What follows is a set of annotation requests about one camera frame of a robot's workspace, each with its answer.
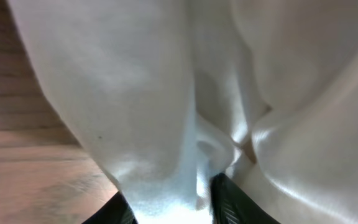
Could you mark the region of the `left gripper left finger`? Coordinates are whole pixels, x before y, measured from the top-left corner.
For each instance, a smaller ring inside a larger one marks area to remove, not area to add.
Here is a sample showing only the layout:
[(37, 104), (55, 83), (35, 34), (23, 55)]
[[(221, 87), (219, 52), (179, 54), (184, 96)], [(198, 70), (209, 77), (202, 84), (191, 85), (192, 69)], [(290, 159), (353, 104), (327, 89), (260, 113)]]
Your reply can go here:
[(138, 224), (124, 196), (118, 192), (83, 224)]

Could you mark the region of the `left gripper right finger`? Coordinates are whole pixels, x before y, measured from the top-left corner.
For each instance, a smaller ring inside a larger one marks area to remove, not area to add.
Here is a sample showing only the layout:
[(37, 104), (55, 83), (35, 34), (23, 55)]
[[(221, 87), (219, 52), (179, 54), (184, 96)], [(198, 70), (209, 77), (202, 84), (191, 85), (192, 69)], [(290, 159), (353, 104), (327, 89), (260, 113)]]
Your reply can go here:
[(213, 178), (211, 201), (217, 224), (280, 224), (223, 173)]

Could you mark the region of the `white printed t-shirt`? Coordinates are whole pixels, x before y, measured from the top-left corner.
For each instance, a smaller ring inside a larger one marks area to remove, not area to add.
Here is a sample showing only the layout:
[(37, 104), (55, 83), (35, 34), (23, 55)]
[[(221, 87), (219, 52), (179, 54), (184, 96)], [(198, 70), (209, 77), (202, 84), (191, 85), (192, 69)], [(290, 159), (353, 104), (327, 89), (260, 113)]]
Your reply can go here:
[(138, 223), (358, 223), (358, 0), (13, 0), (41, 89)]

